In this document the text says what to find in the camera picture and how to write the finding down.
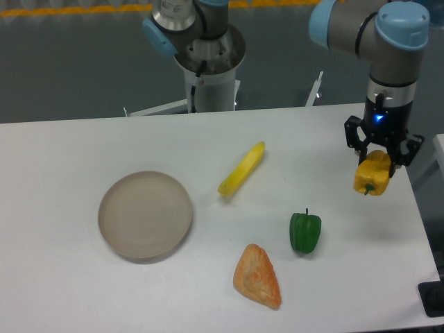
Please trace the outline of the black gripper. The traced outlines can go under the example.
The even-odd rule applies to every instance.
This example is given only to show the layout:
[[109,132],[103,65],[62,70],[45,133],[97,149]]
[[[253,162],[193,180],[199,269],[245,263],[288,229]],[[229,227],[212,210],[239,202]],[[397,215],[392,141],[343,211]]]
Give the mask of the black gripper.
[[[359,156],[358,164],[367,157],[369,143],[383,146],[391,160],[388,176],[392,178],[396,169],[411,164],[425,142],[422,135],[407,133],[407,124],[413,102],[388,107],[386,101],[375,103],[366,99],[364,118],[350,116],[344,123],[346,143]],[[362,129],[364,139],[359,138]]]

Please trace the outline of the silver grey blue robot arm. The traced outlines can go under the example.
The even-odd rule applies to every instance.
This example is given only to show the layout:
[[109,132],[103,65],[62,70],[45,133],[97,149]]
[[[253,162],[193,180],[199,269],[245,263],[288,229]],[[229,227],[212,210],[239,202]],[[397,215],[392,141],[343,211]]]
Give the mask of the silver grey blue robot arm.
[[[244,60],[246,42],[228,22],[227,1],[155,1],[142,29],[158,53],[191,76],[190,112],[234,108],[233,82],[196,93],[200,80],[233,77]],[[345,122],[345,137],[360,160],[369,144],[383,146],[390,174],[410,165],[424,141],[407,124],[428,30],[428,10],[411,1],[322,1],[309,19],[313,42],[369,62],[364,115]]]

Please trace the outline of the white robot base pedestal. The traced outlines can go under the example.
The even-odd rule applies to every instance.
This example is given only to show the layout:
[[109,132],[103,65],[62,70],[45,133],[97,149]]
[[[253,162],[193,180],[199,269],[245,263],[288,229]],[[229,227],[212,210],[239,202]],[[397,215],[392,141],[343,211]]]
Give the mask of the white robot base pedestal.
[[188,112],[235,109],[236,75],[245,54],[245,39],[230,24],[221,37],[194,40],[176,56],[184,73]]

